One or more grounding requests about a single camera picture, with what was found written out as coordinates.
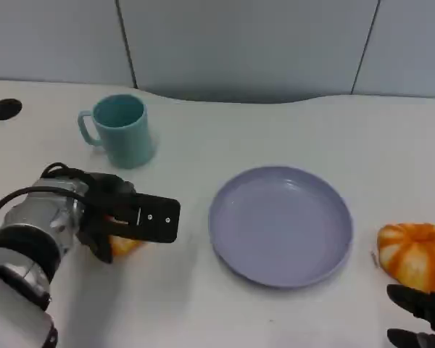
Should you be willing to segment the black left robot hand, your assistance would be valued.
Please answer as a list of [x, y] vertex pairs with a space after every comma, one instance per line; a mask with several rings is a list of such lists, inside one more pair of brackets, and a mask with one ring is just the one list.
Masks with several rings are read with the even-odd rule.
[[111, 264], [114, 259], [126, 257], [145, 245], [144, 241], [113, 234], [123, 232], [126, 226], [129, 226], [127, 221], [109, 215], [91, 214], [81, 220], [77, 237], [98, 260]]

